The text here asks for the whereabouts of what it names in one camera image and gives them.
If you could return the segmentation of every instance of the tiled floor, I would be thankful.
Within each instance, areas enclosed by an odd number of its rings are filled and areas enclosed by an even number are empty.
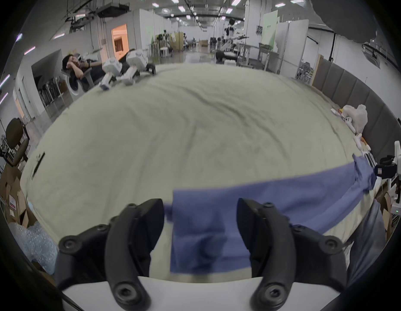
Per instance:
[[[187,50],[184,52],[173,53],[168,58],[159,58],[157,56],[149,58],[150,62],[154,64],[164,63],[215,63],[214,54],[209,52],[208,47],[199,47],[196,49]],[[27,132],[31,139],[30,150],[31,153],[39,143],[42,135],[52,125],[64,109],[69,107],[73,102],[69,92],[57,98],[51,105],[45,108],[45,111],[33,121],[26,125]]]

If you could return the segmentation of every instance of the beige bedsheet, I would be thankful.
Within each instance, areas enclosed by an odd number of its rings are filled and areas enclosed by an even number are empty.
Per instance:
[[[360,155],[326,97],[294,80],[225,65],[157,70],[135,86],[86,93],[47,130],[28,160],[21,187],[55,242],[107,223],[131,202],[171,203],[173,189],[306,175]],[[347,240],[372,195],[328,233]],[[249,269],[207,277],[171,274],[171,232],[165,223],[152,252],[152,277],[211,282],[250,276]]]

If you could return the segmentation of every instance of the padded headboard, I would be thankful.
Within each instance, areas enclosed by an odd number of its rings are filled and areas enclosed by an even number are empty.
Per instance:
[[[395,155],[395,141],[401,143],[401,125],[389,108],[361,80],[342,67],[320,59],[312,86],[322,91],[340,107],[366,106],[368,123],[363,137],[372,149],[377,162],[388,154]]]

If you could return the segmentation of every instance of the white stool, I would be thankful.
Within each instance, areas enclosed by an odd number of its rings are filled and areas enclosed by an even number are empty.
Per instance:
[[[160,49],[160,56],[162,56],[162,52],[163,52],[163,57],[164,58],[168,58],[169,57],[169,48],[168,47],[162,47]]]
[[[225,60],[224,65],[233,65],[236,67],[236,61],[235,60]]]

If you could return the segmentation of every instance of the white plastic bag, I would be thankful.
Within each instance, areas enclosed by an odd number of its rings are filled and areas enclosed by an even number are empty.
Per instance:
[[[39,222],[35,222],[29,228],[11,222],[9,229],[29,261],[37,261],[50,275],[55,272],[58,248]]]
[[[346,105],[342,109],[344,117],[351,117],[352,124],[357,133],[363,133],[363,129],[368,122],[368,112],[366,106],[359,105],[357,108]]]

